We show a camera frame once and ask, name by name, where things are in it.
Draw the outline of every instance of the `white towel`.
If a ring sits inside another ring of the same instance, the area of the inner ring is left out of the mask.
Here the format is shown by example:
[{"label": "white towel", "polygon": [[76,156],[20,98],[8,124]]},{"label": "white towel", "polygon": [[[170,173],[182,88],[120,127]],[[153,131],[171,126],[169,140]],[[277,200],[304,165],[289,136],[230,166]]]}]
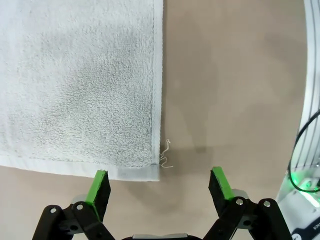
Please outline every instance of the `white towel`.
[{"label": "white towel", "polygon": [[163,0],[0,0],[0,165],[157,181]]}]

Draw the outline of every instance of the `black cable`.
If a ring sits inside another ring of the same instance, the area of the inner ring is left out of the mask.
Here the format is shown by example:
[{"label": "black cable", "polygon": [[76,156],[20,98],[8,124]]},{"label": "black cable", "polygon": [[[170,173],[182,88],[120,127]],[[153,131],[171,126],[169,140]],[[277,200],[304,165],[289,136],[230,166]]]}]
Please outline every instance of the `black cable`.
[{"label": "black cable", "polygon": [[291,184],[293,185],[293,187],[295,189],[297,189],[300,192],[305,192],[305,193],[317,193],[320,192],[320,189],[317,190],[304,190],[300,187],[298,187],[295,183],[294,180],[292,179],[292,174],[291,174],[291,160],[292,160],[292,156],[294,155],[294,151],[296,149],[296,146],[298,144],[298,141],[300,139],[300,137],[302,136],[302,134],[304,134],[304,132],[307,130],[307,128],[309,127],[309,125],[320,115],[320,109],[312,115],[312,117],[310,117],[310,119],[305,123],[305,125],[301,128],[301,130],[299,131],[298,135],[296,136],[295,139],[295,143],[294,143],[294,147],[293,147],[293,151],[292,151],[292,155],[291,155],[291,159],[289,161],[289,165],[288,165],[288,177],[289,180],[291,182]]}]

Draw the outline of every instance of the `cable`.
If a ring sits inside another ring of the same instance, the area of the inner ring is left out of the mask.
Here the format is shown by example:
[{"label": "cable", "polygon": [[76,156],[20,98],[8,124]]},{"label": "cable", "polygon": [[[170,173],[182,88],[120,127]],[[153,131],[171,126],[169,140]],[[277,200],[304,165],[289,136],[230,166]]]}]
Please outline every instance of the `cable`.
[{"label": "cable", "polygon": [[305,125],[303,125],[303,127],[301,128],[301,130],[299,131],[298,135],[296,136],[296,139],[295,139],[295,143],[294,143],[294,147],[293,147],[293,151],[292,151],[292,155],[291,155],[291,159],[289,161],[289,165],[288,165],[288,177],[289,177],[289,180],[291,182],[291,184],[293,185],[293,187],[295,189],[297,189],[298,191],[300,192],[305,192],[305,193],[317,193],[317,192],[320,192],[320,189],[317,189],[317,190],[304,190],[300,187],[298,187],[295,183],[294,183],[294,180],[292,179],[292,174],[291,174],[291,160],[292,160],[292,156],[294,155],[294,151],[296,149],[296,146],[298,144],[298,141],[300,139],[300,137],[302,136],[302,134],[304,134],[304,132],[307,130],[307,128],[309,127],[309,125],[320,115],[320,109],[312,115],[312,117],[310,117],[310,119],[305,123]]}]

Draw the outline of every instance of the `beige table surface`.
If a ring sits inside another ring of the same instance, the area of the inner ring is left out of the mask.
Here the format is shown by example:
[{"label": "beige table surface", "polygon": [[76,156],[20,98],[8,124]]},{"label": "beige table surface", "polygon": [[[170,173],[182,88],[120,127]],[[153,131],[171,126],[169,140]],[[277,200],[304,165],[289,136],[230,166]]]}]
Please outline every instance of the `beige table surface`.
[{"label": "beige table surface", "polygon": [[[251,199],[275,198],[301,117],[306,56],[302,0],[165,1],[161,134],[174,167],[161,169],[160,182],[111,182],[110,232],[203,237],[217,219],[213,165]],[[0,167],[0,239],[31,239],[46,205],[67,207],[91,182]]]}]

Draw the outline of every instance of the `bolt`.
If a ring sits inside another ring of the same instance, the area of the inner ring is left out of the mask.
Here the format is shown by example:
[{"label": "bolt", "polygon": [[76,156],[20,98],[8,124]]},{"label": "bolt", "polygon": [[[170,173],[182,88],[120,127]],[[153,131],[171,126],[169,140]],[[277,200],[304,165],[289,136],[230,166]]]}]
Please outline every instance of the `bolt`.
[{"label": "bolt", "polygon": [[78,210],[81,210],[83,208],[84,208],[84,206],[82,204],[79,204],[78,206],[76,206],[76,209],[78,209]]},{"label": "bolt", "polygon": [[238,205],[242,205],[244,204],[244,201],[242,201],[242,199],[238,198],[236,201],[235,201],[236,204]]},{"label": "bolt", "polygon": [[264,201],[263,205],[269,208],[271,206],[271,203],[269,201]]}]

